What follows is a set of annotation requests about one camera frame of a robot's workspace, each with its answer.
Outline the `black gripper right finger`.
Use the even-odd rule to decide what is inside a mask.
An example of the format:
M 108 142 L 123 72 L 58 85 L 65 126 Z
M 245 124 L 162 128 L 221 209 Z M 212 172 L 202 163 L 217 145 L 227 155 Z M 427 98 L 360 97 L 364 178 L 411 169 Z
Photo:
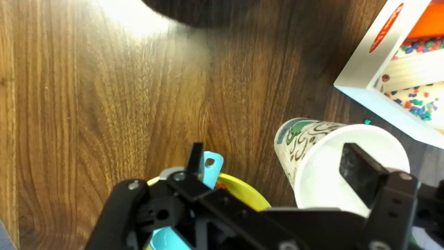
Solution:
M 356 144 L 342 147 L 338 173 L 368 209 L 357 247 L 406 250 L 418 183 L 406 173 L 389 173 Z

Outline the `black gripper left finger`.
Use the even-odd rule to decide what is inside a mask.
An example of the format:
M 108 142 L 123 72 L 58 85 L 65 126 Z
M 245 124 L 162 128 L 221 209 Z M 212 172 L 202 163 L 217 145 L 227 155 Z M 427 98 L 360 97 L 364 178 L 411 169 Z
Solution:
M 210 194 L 202 184 L 203 145 L 191 147 L 188 160 L 183 172 L 176 172 L 166 178 L 166 185 L 173 198 L 181 201 L 199 201 Z

